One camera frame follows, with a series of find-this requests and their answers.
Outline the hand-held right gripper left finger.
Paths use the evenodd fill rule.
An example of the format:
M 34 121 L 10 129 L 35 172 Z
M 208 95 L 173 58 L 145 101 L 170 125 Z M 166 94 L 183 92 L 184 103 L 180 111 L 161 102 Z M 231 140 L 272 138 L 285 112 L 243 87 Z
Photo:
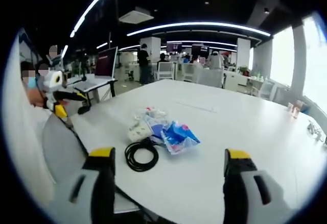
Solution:
M 55 185 L 53 223 L 114 223 L 115 148 L 89 153 L 83 166 Z

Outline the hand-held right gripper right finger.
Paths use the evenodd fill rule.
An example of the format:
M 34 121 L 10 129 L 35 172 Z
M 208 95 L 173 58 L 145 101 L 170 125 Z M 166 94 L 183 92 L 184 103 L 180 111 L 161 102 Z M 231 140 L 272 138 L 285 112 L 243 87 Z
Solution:
M 292 216 L 282 187 L 245 151 L 225 150 L 223 194 L 224 223 L 287 223 Z

